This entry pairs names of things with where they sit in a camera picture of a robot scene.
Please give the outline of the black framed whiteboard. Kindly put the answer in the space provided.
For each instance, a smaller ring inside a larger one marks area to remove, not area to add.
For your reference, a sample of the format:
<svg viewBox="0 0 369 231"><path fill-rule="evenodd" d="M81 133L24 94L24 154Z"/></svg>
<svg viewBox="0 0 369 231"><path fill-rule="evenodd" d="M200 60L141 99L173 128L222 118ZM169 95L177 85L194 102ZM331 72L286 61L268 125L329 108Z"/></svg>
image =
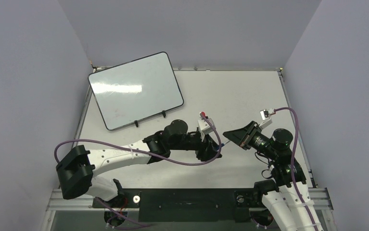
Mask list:
<svg viewBox="0 0 369 231"><path fill-rule="evenodd" d="M113 131L181 107L184 98L165 51L88 76L102 120Z"/></svg>

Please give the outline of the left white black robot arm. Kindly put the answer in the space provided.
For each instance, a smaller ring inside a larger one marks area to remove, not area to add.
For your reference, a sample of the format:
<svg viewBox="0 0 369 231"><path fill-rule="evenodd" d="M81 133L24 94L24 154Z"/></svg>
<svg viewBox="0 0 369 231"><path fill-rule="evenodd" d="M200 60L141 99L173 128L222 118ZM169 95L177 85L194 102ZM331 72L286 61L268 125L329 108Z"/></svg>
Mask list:
<svg viewBox="0 0 369 231"><path fill-rule="evenodd" d="M105 179L105 172L131 165L148 165L162 160L178 165L188 163L170 158L171 151L194 151L198 165L221 158L221 143L209 135L216 133L210 119L200 119L196 131L189 132L183 120L174 120L163 130L126 146L102 142L106 149L88 150L84 145L73 147L62 159L58 144L54 149L56 172L65 200L84 194L100 198L112 207L123 203L124 191L119 180Z"/></svg>

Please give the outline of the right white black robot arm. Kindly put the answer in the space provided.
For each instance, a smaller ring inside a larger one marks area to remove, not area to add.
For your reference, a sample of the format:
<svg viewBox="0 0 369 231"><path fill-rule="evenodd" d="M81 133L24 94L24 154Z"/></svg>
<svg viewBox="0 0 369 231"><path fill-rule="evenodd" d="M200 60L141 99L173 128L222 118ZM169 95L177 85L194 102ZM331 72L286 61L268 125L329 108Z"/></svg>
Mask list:
<svg viewBox="0 0 369 231"><path fill-rule="evenodd" d="M244 150L253 148L269 159L271 178L254 184L252 201L263 205L282 231L324 229L309 195L305 174L290 148L293 141L291 132L278 128L269 138L252 121L243 128L225 131L223 135Z"/></svg>

